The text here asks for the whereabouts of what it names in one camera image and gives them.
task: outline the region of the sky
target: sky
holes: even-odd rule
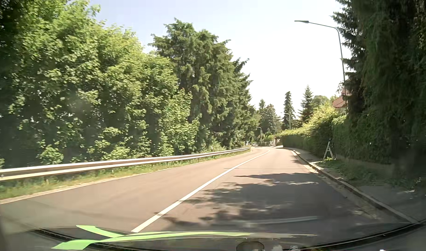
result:
[[[99,4],[97,19],[107,25],[131,28],[145,46],[153,48],[151,34],[166,34],[164,24],[174,18],[192,23],[230,40],[227,47],[234,58],[249,59],[243,72],[250,74],[251,104],[261,99],[283,113],[284,95],[290,91],[295,110],[304,89],[314,95],[336,94],[343,80],[337,31],[332,28],[294,22],[309,20],[337,26],[330,17],[340,11],[335,0],[92,0]],[[350,51],[342,47],[343,57]]]

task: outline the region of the house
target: house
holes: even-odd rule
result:
[[[339,112],[345,112],[348,107],[348,102],[343,99],[343,96],[351,95],[350,92],[343,88],[341,95],[332,102],[332,106]]]

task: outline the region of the red roof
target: red roof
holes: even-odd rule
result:
[[[332,102],[334,108],[342,108],[346,106],[346,101],[343,100],[343,96],[339,96],[336,100]]]

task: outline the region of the grass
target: grass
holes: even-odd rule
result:
[[[385,179],[371,169],[361,165],[351,165],[342,160],[327,159],[324,162],[316,163],[322,168],[329,168],[342,174],[352,185],[380,185],[385,183]]]
[[[326,159],[324,162],[316,163],[322,168],[337,171],[354,186],[376,186],[389,184],[393,187],[400,187],[405,190],[419,190],[426,193],[426,177],[410,178],[405,173],[395,173],[391,177],[386,177],[373,169],[361,165],[351,165],[342,160]]]
[[[17,181],[8,181],[0,183],[0,200],[18,197],[22,195],[29,195],[36,192],[44,192],[58,188],[80,185],[109,178],[126,177],[134,174],[155,172],[167,168],[175,168],[193,163],[205,162],[211,159],[231,157],[249,151],[250,150],[184,161],[138,165],[125,168],[102,169],[98,171],[91,171],[79,174],[65,174]]]

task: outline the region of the curb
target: curb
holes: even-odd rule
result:
[[[352,185],[350,185],[350,184],[348,184],[348,183],[340,180],[339,178],[334,177],[334,175],[332,175],[332,174],[328,173],[327,171],[323,170],[323,168],[317,166],[316,164],[309,163],[307,160],[305,160],[304,158],[302,158],[300,156],[300,154],[298,154],[295,150],[287,148],[287,147],[283,147],[283,148],[284,149],[289,149],[289,150],[293,151],[301,160],[303,160],[304,162],[306,162],[310,167],[312,167],[313,169],[315,169],[317,172],[319,172],[320,174],[325,175],[329,179],[331,179],[331,180],[337,182],[338,184],[344,186],[344,188],[346,190],[348,190],[348,191],[352,192],[353,194],[357,195],[358,197],[360,197],[364,201],[370,203],[374,207],[376,207],[376,208],[378,208],[380,210],[383,210],[386,213],[388,213],[388,214],[390,214],[390,215],[392,215],[392,216],[394,216],[396,218],[399,218],[400,220],[406,220],[406,221],[408,221],[410,223],[418,223],[419,222],[418,220],[412,218],[411,216],[408,216],[408,215],[406,215],[404,213],[401,213],[401,212],[397,211],[396,209],[388,206],[387,204],[385,204],[385,203],[383,203],[381,201],[378,201],[378,200],[374,199],[372,196],[367,195],[366,193],[358,190],[356,187],[354,187],[354,186],[352,186]]]

